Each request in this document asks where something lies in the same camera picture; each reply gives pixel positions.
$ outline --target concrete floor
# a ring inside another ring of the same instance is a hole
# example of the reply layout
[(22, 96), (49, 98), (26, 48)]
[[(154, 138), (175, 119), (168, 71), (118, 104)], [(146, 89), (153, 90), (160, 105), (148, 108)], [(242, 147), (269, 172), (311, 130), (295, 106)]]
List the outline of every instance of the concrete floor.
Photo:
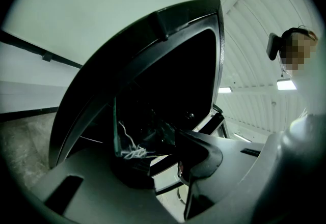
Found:
[(48, 148), (56, 113), (0, 124), (1, 153), (17, 180), (28, 189), (48, 171)]

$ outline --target ceiling light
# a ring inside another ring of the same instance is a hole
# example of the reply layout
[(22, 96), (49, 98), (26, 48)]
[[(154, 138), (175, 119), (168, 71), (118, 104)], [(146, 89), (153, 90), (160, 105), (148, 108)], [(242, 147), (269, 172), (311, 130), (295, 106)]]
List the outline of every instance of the ceiling light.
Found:
[(219, 88), (219, 93), (232, 93), (231, 88)]
[(278, 80), (278, 90), (296, 90), (294, 83), (290, 79)]
[(248, 143), (251, 143), (251, 141), (250, 140), (248, 140), (248, 139), (246, 139), (246, 138), (244, 138), (244, 137), (242, 137), (242, 136), (240, 136), (239, 134), (237, 134), (237, 133), (233, 133), (236, 137), (239, 137), (240, 139), (242, 139), (242, 140), (244, 140), (244, 141), (246, 141), (246, 142), (248, 142)]

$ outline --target fluorescent light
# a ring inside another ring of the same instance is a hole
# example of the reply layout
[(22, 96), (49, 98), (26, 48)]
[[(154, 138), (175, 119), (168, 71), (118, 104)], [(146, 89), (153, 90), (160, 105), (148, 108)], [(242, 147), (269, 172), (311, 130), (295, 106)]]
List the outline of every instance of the fluorescent light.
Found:
[(294, 83), (290, 79), (278, 80), (277, 88), (278, 90), (296, 90)]
[(237, 133), (233, 133), (236, 137), (239, 137), (240, 139), (242, 139), (242, 140), (244, 140), (244, 141), (246, 141), (246, 142), (248, 142), (248, 143), (251, 143), (251, 141), (250, 140), (248, 140), (248, 139), (246, 139), (246, 138), (244, 138), (244, 137), (242, 137), (242, 136), (240, 136), (239, 134), (237, 134)]
[(232, 93), (231, 88), (219, 88), (219, 93)]

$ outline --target open lid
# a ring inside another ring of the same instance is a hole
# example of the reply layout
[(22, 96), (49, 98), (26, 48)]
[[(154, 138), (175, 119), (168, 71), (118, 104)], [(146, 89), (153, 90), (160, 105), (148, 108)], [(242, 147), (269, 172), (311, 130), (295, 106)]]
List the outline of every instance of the open lid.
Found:
[(50, 167), (65, 160), (87, 126), (133, 82), (162, 118), (194, 129), (212, 110), (223, 56), (220, 0), (173, 5), (131, 24), (93, 54), (68, 88), (52, 128)]

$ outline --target black lid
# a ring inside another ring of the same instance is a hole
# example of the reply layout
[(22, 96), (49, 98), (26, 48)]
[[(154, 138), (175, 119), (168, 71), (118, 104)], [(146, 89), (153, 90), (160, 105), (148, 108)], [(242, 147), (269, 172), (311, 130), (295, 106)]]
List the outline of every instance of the black lid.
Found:
[(212, 109), (223, 56), (220, 0), (173, 5), (131, 24), (97, 50), (69, 86), (52, 128), (50, 166), (67, 157), (92, 120), (135, 79), (160, 115), (194, 129)]

